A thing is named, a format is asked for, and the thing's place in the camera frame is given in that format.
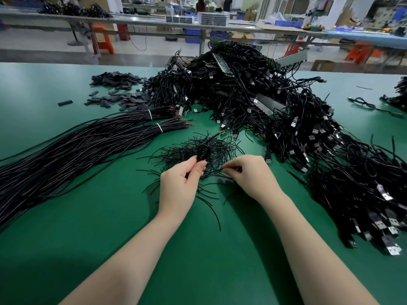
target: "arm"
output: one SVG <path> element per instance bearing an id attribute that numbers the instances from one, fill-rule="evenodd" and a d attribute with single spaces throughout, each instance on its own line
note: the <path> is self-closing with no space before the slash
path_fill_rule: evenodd
<path id="1" fill-rule="evenodd" d="M 196 157 L 191 157 L 162 173 L 155 218 L 61 304 L 137 304 L 165 245 L 192 206 L 205 165 L 206 161 L 197 163 Z"/>
<path id="2" fill-rule="evenodd" d="M 222 168 L 276 226 L 304 304 L 379 304 L 282 192 L 261 156 L 243 155 Z"/>

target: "green table surface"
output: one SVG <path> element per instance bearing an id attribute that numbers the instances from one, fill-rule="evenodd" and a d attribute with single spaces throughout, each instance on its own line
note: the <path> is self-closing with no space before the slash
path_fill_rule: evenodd
<path id="1" fill-rule="evenodd" d="M 0 63 L 0 158 L 17 153 L 89 119 L 118 111 L 84 106 L 87 95 L 107 88 L 91 88 L 91 76 L 104 71 L 154 76 L 160 69 L 94 65 Z M 347 97 L 398 111 L 379 102 L 400 76 L 358 73 L 297 72 L 296 78 L 322 76 L 314 83 L 328 103 L 334 119 L 365 142 L 391 147 L 407 159 L 407 120 L 352 104 Z M 362 86 L 373 88 L 365 90 Z M 73 100 L 59 107 L 57 102 Z M 0 234 L 0 304 L 55 304 L 63 299 L 108 257 L 151 220 L 158 210 L 158 190 L 142 193 L 155 176 L 136 169 L 151 169 L 147 159 L 160 147 L 187 140 L 193 132 L 216 133 L 219 126 L 209 112 L 188 115 L 195 127 L 165 133 L 142 152 L 117 160 L 78 189 L 29 210 Z M 240 133 L 247 154 L 264 155 L 265 148 Z M 386 256 L 356 236 L 358 249 L 347 249 L 334 223 L 307 190 L 273 155 L 270 168 L 282 189 L 325 242 L 382 304 L 407 301 L 407 235 L 397 243 L 401 256 Z M 204 182 L 215 182 L 216 178 Z M 255 201 L 235 195 L 217 184 L 207 188 L 220 200 L 211 200 L 222 231 L 207 205 L 195 200 L 186 219 L 166 246 L 140 300 L 140 304 L 301 304 L 302 300 L 278 235 Z"/>

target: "forearm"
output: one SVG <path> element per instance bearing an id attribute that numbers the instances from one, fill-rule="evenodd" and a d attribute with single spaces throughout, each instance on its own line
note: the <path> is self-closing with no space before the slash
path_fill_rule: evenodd
<path id="1" fill-rule="evenodd" d="M 158 215 L 61 304 L 137 304 L 180 221 Z"/>
<path id="2" fill-rule="evenodd" d="M 292 200 L 279 191 L 261 201 L 273 221 L 306 305 L 378 304 Z"/>

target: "concrete floor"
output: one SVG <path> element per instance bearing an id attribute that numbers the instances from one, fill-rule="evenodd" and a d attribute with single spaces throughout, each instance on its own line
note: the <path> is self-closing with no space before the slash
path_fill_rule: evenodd
<path id="1" fill-rule="evenodd" d="M 41 30 L 8 29 L 0 31 L 0 62 L 33 62 L 33 63 L 67 63 L 94 64 L 95 60 L 85 54 L 84 46 L 68 46 L 74 39 L 71 32 L 45 32 Z M 165 41 L 164 37 L 132 36 L 131 41 L 113 42 L 115 54 L 102 50 L 101 65 L 125 65 L 143 67 L 163 67 L 176 51 L 181 56 L 194 57 L 198 54 L 199 44 L 186 43 L 185 39 L 176 42 Z M 284 55 L 287 45 L 258 44 L 263 46 L 262 53 L 270 58 Z M 362 68 L 352 62 L 344 61 L 347 51 L 338 47 L 310 47 L 308 60 L 301 70 L 310 70 L 315 60 L 330 60 L 340 63 L 336 71 L 341 72 L 377 72 L 381 58 L 370 58 Z M 397 62 L 390 63 L 382 73 L 407 74 L 407 60 L 402 66 Z"/>

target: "finger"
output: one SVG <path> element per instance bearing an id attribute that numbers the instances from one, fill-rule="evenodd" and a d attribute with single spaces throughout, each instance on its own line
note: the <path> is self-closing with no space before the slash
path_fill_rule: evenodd
<path id="1" fill-rule="evenodd" d="M 223 173 L 231 176 L 235 181 L 239 181 L 242 177 L 242 173 L 233 168 L 224 168 Z"/>
<path id="2" fill-rule="evenodd" d="M 197 162 L 197 156 L 192 156 L 187 161 L 183 161 L 182 163 L 176 164 L 173 168 L 179 170 L 182 176 L 185 176 L 188 172 L 191 171 L 192 167 Z"/>
<path id="3" fill-rule="evenodd" d="M 199 178 L 201 177 L 201 173 L 205 168 L 206 161 L 199 161 L 196 163 L 191 171 L 189 172 L 188 179 L 186 180 L 186 184 L 191 187 L 198 187 Z"/>
<path id="4" fill-rule="evenodd" d="M 231 159 L 227 163 L 224 163 L 222 165 L 222 169 L 224 168 L 233 168 L 233 167 L 241 167 L 243 166 L 243 158 L 242 156 L 236 157 L 234 159 Z"/>

